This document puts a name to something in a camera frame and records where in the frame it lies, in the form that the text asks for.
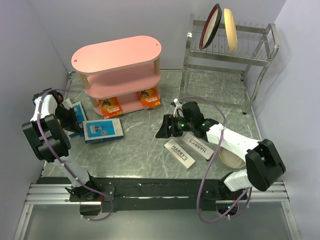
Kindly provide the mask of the blue Harry's razor box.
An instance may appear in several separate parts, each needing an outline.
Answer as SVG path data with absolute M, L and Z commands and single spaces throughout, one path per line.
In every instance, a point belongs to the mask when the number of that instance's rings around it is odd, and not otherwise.
M 118 140 L 124 137 L 119 118 L 84 121 L 83 130 L 86 144 Z

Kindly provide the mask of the orange Gillette box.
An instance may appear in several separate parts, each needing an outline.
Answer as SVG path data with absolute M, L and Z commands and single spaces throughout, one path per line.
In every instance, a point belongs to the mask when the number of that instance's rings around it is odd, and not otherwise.
M 137 92 L 140 103 L 144 109 L 150 109 L 161 105 L 160 98 L 154 87 Z
M 110 119 L 123 113 L 116 97 L 100 99 L 98 102 L 102 112 L 102 116 L 105 119 Z

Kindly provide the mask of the pink three-tier shelf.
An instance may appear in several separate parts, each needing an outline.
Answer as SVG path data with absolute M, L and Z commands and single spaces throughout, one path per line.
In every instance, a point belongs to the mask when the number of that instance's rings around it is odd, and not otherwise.
M 112 98 L 127 114 L 149 108 L 143 97 L 161 97 L 161 52 L 157 39 L 138 35 L 81 47 L 71 64 L 98 115 Z

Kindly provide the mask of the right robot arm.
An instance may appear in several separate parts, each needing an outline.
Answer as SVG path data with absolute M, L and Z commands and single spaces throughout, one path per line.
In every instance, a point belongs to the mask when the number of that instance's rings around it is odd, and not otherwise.
M 233 171 L 222 178 L 219 195 L 232 198 L 238 190 L 254 187 L 265 192 L 285 172 L 286 167 L 269 139 L 259 141 L 224 127 L 218 121 L 205 118 L 195 101 L 181 106 L 182 116 L 165 114 L 156 133 L 157 139 L 176 138 L 191 132 L 197 138 L 221 146 L 245 162 L 246 169 Z

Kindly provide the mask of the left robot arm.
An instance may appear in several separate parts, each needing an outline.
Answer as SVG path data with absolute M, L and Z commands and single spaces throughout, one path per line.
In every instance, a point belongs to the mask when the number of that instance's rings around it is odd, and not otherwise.
M 30 121 L 22 125 L 35 156 L 59 168 L 70 180 L 67 192 L 82 201 L 93 201 L 100 189 L 93 177 L 71 156 L 69 133 L 81 134 L 75 109 L 63 94 L 48 88 L 33 96 L 35 106 Z

